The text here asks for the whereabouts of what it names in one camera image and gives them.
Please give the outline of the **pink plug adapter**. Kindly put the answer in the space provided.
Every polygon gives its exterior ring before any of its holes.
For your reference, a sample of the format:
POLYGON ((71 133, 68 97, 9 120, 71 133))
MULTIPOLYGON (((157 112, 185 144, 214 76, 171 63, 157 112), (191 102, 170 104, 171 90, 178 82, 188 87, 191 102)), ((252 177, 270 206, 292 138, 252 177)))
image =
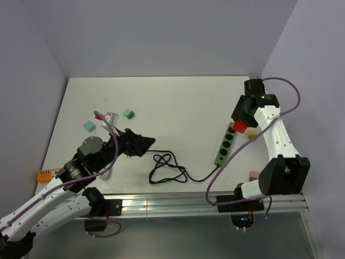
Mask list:
POLYGON ((249 181, 254 181, 259 179, 260 172, 257 171, 250 171, 249 172, 249 181))

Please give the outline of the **yellow plug adapter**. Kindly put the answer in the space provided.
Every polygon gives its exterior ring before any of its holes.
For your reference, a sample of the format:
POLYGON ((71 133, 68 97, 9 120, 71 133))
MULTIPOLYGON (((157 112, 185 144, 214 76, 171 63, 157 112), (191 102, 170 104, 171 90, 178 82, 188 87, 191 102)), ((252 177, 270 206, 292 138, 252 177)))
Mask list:
POLYGON ((246 134, 248 139, 253 139, 257 136, 257 131, 255 129, 249 129, 246 134))

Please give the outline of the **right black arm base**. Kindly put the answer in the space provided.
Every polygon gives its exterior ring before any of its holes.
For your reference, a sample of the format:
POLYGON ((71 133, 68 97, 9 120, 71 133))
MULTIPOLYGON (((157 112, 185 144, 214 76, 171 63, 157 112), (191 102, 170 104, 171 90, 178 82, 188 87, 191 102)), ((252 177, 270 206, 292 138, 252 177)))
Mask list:
POLYGON ((245 201, 231 205, 218 205, 219 213, 230 213, 232 224, 243 230, 254 226, 254 212, 262 212, 264 204, 259 201, 245 201))

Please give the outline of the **red cube plug adapter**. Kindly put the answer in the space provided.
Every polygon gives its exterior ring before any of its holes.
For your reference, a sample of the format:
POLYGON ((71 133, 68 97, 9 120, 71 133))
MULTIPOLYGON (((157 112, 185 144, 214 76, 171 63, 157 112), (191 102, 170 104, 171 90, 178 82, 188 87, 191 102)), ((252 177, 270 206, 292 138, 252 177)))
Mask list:
POLYGON ((240 120, 235 120, 232 125, 232 129, 241 134, 244 134, 247 128, 248 128, 248 124, 240 120))

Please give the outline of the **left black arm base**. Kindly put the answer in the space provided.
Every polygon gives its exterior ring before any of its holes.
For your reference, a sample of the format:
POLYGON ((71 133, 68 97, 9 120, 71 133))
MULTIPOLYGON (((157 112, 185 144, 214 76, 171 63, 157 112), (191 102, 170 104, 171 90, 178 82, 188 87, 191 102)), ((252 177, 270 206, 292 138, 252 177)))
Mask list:
POLYGON ((121 199, 105 199, 100 204, 92 207, 91 212, 84 219, 84 229, 87 232, 100 234, 103 232, 108 223, 106 221, 90 219, 90 217, 101 217, 109 219, 111 216, 120 216, 122 212, 121 199))

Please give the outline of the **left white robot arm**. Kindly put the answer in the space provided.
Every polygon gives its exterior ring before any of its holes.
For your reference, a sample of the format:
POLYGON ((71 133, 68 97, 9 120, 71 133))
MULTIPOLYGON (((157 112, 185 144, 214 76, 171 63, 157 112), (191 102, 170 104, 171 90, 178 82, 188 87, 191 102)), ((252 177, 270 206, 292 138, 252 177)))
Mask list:
POLYGON ((107 172, 121 154, 142 157, 155 138, 126 128, 110 134, 105 142, 89 137, 37 195, 13 213, 1 218, 1 258, 22 258, 42 236, 81 216, 99 216, 106 211, 101 192, 90 187, 100 172, 107 172))

